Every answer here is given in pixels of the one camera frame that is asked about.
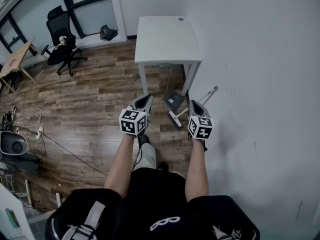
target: wooden floor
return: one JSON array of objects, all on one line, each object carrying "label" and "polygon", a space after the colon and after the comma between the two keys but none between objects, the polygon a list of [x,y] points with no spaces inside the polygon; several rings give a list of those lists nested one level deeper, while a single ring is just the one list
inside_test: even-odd
[{"label": "wooden floor", "polygon": [[[119,114],[133,98],[141,95],[142,86],[137,65],[134,63],[136,42],[85,49],[82,55],[88,58],[73,65],[74,77],[68,68],[62,75],[56,74],[59,65],[39,63],[27,71],[37,85],[28,78],[17,83],[16,93],[9,93],[5,86],[0,94],[0,113],[3,115],[11,103],[17,106],[14,125],[22,126],[28,117],[43,107],[41,125],[44,133],[75,155],[105,174],[111,167],[122,139],[119,129]],[[153,94],[150,125],[146,134],[156,148],[157,163],[166,161],[170,170],[186,175],[191,155],[191,142],[187,139],[187,116],[181,117],[183,130],[177,131],[167,117],[164,105],[168,69],[146,67],[148,91]],[[180,91],[183,86],[181,70],[171,73],[170,86]],[[179,112],[186,108],[186,101]],[[36,130],[38,118],[29,120],[25,126]],[[30,153],[41,157],[43,142],[26,130],[21,130],[28,141]],[[74,158],[51,140],[44,138],[46,156],[41,161],[37,175],[17,173],[16,185],[24,189],[24,179],[31,181],[30,190],[35,207],[41,211],[56,208],[56,193],[65,198],[77,188],[99,188],[105,176]],[[132,156],[135,158],[138,145],[135,143]]]}]

